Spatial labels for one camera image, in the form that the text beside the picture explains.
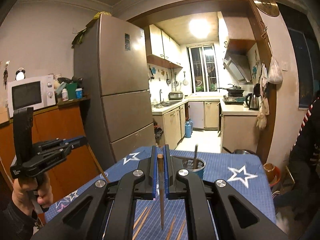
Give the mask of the operator left hand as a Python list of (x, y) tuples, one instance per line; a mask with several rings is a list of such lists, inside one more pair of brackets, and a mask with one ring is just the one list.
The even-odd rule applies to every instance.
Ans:
[(39, 186), (35, 178), (17, 178), (13, 182), (12, 201), (17, 208), (25, 215), (31, 216), (34, 205), (30, 199), (30, 194), (37, 191), (37, 203), (43, 208), (50, 207), (53, 204), (52, 186), (48, 173), (42, 175), (43, 183)]

